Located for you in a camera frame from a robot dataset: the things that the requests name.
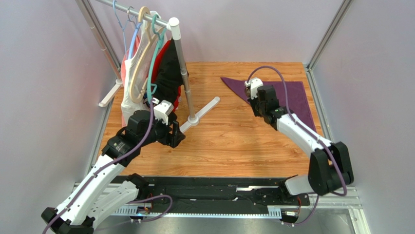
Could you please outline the purple cloth napkin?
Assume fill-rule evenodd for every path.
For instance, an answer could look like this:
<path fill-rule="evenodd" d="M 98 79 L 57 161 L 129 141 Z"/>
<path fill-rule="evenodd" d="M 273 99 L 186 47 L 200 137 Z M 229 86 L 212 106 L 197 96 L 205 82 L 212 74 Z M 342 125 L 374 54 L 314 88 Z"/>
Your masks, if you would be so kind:
<path fill-rule="evenodd" d="M 245 82 L 243 80 L 235 80 L 231 78 L 221 77 L 222 82 L 232 90 L 237 96 L 248 102 L 245 95 Z M 301 81 L 287 81 L 287 94 L 285 95 L 283 83 L 281 81 L 264 81 L 264 85 L 272 85 L 276 91 L 276 97 L 279 100 L 281 106 L 285 106 L 285 100 L 288 100 L 289 108 L 292 113 L 309 128 L 316 130 L 316 126 L 313 121 L 311 109 L 308 104 L 308 99 L 305 93 L 305 87 Z"/>

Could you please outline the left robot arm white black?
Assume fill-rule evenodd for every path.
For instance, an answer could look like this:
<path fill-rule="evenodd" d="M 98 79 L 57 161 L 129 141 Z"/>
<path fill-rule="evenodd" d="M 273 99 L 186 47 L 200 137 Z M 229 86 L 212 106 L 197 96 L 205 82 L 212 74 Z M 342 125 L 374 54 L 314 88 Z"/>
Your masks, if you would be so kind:
<path fill-rule="evenodd" d="M 140 155 L 142 147 L 159 142 L 175 148 L 185 137 L 175 112 L 157 108 L 135 111 L 127 126 L 108 140 L 94 167 L 68 198 L 56 208 L 47 207 L 43 211 L 41 217 L 47 224 L 43 232 L 92 234 L 104 219 L 124 204 L 140 198 L 148 201 L 149 182 L 138 174 L 127 176 L 106 196 L 101 194 Z"/>

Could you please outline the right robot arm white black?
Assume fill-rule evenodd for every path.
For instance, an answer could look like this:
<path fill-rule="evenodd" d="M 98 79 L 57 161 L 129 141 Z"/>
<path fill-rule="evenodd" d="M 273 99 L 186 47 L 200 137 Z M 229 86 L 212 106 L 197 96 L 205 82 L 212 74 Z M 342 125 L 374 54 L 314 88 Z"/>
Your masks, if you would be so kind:
<path fill-rule="evenodd" d="M 354 182 L 347 146 L 320 136 L 290 109 L 281 106 L 273 86 L 248 85 L 245 94 L 255 116 L 262 117 L 265 123 L 289 137 L 309 157 L 306 175 L 295 175 L 279 184 L 283 194 L 287 197 L 305 193 L 326 195 L 342 188 L 342 196 L 345 196 L 347 185 Z"/>

